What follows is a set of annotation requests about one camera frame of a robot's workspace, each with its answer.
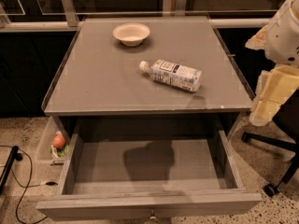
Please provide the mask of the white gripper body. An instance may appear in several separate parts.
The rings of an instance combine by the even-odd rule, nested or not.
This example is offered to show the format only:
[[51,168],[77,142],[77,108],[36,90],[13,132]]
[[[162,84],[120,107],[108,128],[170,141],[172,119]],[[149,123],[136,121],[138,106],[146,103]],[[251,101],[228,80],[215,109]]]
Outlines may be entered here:
[[299,64],[299,0],[286,0],[267,26],[264,53],[275,63]]

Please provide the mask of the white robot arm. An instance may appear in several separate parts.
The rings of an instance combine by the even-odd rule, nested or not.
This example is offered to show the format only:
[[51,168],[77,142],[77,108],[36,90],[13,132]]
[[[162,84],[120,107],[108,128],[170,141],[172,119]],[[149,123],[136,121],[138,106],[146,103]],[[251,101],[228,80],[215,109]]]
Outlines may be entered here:
[[275,63],[259,75],[250,110],[250,123],[264,126],[299,88],[299,0],[286,0],[245,47],[263,49],[265,57]]

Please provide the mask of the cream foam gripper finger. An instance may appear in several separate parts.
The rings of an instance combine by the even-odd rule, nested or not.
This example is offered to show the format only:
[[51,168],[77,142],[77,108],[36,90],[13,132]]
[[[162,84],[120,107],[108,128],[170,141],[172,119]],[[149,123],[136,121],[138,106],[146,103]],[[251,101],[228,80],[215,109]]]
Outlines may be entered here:
[[249,122],[264,126],[299,88],[299,67],[277,64],[271,71],[263,70],[258,78]]
[[254,36],[252,36],[245,44],[247,49],[260,50],[264,49],[264,41],[267,26],[261,28]]

